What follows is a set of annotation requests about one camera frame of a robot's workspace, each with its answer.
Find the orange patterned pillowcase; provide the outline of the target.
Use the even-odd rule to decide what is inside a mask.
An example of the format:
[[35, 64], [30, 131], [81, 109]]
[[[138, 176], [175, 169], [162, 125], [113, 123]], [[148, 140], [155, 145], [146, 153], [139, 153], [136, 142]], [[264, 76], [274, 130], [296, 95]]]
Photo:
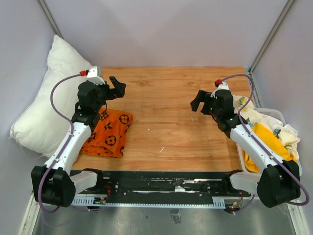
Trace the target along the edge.
[[122, 158], [126, 133], [132, 125], [133, 114], [102, 107], [100, 120], [92, 135], [85, 141], [81, 153], [89, 156]]

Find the white pillow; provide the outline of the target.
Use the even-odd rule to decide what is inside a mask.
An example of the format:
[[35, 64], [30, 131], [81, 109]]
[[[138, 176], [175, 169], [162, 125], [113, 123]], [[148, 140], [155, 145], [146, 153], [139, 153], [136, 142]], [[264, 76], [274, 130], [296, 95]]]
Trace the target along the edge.
[[13, 123], [10, 137], [18, 144], [51, 157], [65, 137], [70, 124], [54, 108], [72, 118], [78, 102], [78, 86], [85, 77], [57, 85], [62, 79], [92, 67], [69, 43], [55, 35], [47, 57], [47, 72], [31, 105]]

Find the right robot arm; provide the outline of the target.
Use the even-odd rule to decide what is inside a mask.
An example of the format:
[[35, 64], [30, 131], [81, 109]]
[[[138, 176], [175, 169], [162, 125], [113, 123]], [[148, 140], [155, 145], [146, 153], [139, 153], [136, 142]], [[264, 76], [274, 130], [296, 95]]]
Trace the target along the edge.
[[285, 160], [266, 146], [248, 122], [235, 113], [233, 95], [229, 90], [215, 90], [212, 93], [200, 90], [190, 103], [191, 110], [197, 111], [201, 103], [201, 113], [212, 116], [218, 128], [248, 154], [260, 171], [229, 172], [228, 179], [221, 184], [224, 194], [232, 196], [238, 190], [243, 190], [257, 195], [268, 208], [300, 197], [298, 164], [293, 160]]

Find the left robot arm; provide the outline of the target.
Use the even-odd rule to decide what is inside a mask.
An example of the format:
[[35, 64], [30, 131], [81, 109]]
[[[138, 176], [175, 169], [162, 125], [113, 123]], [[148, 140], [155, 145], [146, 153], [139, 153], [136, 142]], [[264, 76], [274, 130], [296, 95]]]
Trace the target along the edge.
[[43, 166], [35, 166], [31, 171], [34, 197], [44, 212], [47, 212], [45, 204], [55, 205], [57, 209], [66, 208], [77, 194], [85, 190], [98, 194], [105, 189], [101, 170], [86, 168], [74, 176], [70, 172], [85, 141], [95, 137], [100, 108], [107, 101], [125, 95], [126, 84], [114, 76], [109, 79], [112, 88], [101, 77], [88, 79], [79, 85], [79, 101], [72, 118], [67, 118], [53, 106], [53, 110], [69, 122], [70, 128], [53, 156]]

